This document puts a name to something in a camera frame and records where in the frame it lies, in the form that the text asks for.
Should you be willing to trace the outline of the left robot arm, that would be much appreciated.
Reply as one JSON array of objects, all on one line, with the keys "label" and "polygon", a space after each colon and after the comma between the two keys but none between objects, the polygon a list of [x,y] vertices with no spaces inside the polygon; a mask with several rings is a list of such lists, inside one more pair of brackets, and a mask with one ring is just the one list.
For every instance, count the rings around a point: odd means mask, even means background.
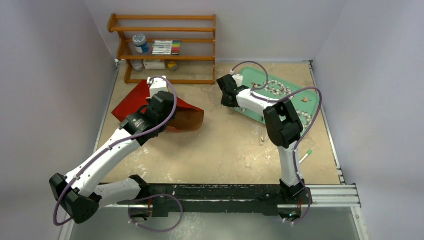
[{"label": "left robot arm", "polygon": [[107,143],[89,159],[66,175],[54,174],[49,180],[56,200],[53,223],[56,226],[66,224],[57,219],[60,208],[76,224],[81,224],[97,210],[111,204],[146,203],[149,185],[138,175],[115,183],[101,185],[100,182],[128,155],[164,132],[167,122],[175,116],[176,107],[175,94],[168,91],[154,94],[147,105],[128,115]]}]

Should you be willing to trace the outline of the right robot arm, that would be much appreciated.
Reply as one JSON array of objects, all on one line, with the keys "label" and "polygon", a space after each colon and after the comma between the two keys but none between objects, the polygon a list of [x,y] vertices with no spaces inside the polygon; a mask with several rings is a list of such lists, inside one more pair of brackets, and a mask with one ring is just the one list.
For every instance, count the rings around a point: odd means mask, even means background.
[{"label": "right robot arm", "polygon": [[311,193],[301,174],[299,154],[296,150],[304,128],[291,100],[278,101],[262,95],[255,96],[247,86],[238,86],[230,74],[216,81],[222,91],[223,106],[245,108],[264,119],[267,136],[278,149],[282,200],[292,204],[300,198],[301,194],[310,198]]}]

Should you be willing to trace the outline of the red paper bag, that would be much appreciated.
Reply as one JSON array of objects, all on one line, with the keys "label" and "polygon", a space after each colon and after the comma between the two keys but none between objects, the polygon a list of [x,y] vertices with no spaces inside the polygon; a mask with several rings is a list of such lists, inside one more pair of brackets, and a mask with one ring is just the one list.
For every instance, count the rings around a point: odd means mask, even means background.
[{"label": "red paper bag", "polygon": [[[141,106],[147,104],[150,87],[147,81],[139,83],[112,111],[120,122],[133,114]],[[192,132],[199,130],[204,122],[204,110],[191,105],[181,98],[177,99],[176,116],[167,123],[166,130],[170,132]]]}]

